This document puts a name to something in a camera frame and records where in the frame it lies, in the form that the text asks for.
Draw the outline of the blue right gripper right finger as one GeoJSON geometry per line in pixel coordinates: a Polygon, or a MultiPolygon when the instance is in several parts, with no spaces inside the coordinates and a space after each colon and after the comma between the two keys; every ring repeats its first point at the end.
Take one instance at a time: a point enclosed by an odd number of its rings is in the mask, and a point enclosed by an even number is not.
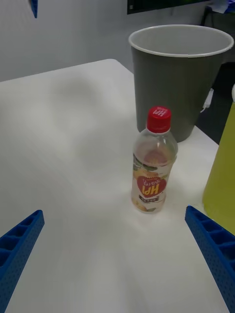
{"type": "Polygon", "coordinates": [[[211,271],[229,312],[235,312],[235,236],[189,205],[185,221],[211,271]]]}

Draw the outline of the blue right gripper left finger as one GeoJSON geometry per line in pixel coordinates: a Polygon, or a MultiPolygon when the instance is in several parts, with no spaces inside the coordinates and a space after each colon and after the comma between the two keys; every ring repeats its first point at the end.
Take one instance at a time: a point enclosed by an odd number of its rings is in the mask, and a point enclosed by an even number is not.
{"type": "Polygon", "coordinates": [[[44,224],[43,212],[37,210],[0,238],[1,313],[6,311],[44,224]]]}

